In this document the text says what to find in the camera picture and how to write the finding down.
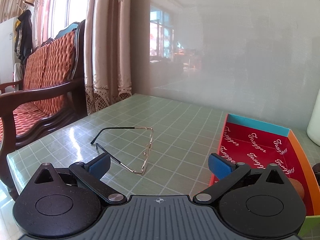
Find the straw hat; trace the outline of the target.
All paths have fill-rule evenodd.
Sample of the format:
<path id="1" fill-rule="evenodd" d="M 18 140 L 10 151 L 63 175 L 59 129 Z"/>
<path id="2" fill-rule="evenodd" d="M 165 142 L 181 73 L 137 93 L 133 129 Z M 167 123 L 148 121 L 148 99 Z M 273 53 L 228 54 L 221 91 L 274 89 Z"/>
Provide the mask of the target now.
<path id="1" fill-rule="evenodd" d="M 24 0 L 23 3 L 32 7 L 35 6 L 35 0 Z"/>

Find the hanging dark clothes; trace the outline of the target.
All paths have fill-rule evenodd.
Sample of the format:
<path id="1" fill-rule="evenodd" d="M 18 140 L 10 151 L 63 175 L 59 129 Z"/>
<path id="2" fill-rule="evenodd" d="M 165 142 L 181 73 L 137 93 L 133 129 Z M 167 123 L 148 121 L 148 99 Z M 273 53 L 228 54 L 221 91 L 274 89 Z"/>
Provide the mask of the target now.
<path id="1" fill-rule="evenodd" d="M 29 9 L 25 10 L 18 17 L 18 20 L 15 53 L 21 64 L 25 65 L 33 49 L 31 11 Z"/>

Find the dark walnut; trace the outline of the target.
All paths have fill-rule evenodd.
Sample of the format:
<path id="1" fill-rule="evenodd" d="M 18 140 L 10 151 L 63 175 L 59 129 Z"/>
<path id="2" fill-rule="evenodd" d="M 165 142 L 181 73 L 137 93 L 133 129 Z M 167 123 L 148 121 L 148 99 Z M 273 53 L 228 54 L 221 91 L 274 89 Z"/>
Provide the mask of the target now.
<path id="1" fill-rule="evenodd" d="M 317 179 L 317 182 L 319 184 L 319 180 L 320 180 L 320 163 L 316 163 L 315 165 L 313 165 L 312 170 L 315 174 L 315 177 Z"/>

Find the beige lace curtain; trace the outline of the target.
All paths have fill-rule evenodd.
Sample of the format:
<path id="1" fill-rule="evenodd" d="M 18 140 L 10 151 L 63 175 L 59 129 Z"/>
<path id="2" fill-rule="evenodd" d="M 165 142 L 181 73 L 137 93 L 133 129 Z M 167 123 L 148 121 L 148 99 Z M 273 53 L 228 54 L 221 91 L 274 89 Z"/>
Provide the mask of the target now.
<path id="1" fill-rule="evenodd" d="M 131 0 L 88 0 L 84 32 L 87 113 L 132 95 Z"/>

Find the green grid tablecloth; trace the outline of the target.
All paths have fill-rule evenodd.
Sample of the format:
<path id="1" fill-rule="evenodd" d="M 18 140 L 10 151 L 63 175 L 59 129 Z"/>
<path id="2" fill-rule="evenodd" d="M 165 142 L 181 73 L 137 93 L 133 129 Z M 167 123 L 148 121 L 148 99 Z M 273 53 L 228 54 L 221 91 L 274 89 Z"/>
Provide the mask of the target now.
<path id="1" fill-rule="evenodd" d="M 211 108 L 134 95 L 10 153 L 7 162 L 21 192 L 41 165 L 51 172 L 97 157 L 91 141 L 98 133 L 105 148 L 134 169 L 151 142 L 143 176 L 112 162 L 102 178 L 130 201 L 103 203 L 98 221 L 74 239 L 239 239 L 210 207 L 192 203 L 209 183 L 207 159 L 218 149 L 225 117 Z"/>

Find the colourful open cardboard box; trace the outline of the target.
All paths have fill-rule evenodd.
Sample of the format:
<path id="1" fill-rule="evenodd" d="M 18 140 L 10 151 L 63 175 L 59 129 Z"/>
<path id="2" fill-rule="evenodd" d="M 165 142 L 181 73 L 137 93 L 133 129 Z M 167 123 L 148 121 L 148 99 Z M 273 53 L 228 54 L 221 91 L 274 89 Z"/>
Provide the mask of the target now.
<path id="1" fill-rule="evenodd" d="M 235 232 L 251 239 L 301 239 L 319 223 L 319 185 L 290 128 L 227 114 L 216 154 L 251 168 L 213 202 Z M 289 178 L 303 185 L 304 199 Z"/>

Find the brown kiwi fruit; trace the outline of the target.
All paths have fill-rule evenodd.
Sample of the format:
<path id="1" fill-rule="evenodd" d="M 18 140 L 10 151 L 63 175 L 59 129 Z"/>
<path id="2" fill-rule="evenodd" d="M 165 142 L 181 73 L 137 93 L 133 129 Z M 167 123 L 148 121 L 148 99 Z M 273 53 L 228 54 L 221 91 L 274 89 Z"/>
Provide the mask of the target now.
<path id="1" fill-rule="evenodd" d="M 305 191 L 304 191 L 303 185 L 298 180 L 295 180 L 293 178 L 289 178 L 289 181 L 291 182 L 292 186 L 297 191 L 300 198 L 304 199 Z"/>

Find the white grey thermos jug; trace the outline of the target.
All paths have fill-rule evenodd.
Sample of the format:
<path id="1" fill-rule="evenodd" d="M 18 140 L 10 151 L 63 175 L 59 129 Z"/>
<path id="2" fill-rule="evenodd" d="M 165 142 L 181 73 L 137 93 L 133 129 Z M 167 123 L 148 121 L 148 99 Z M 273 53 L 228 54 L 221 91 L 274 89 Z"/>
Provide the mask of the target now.
<path id="1" fill-rule="evenodd" d="M 308 137 L 320 146 L 320 104 L 319 98 L 316 99 L 315 106 L 307 127 Z"/>

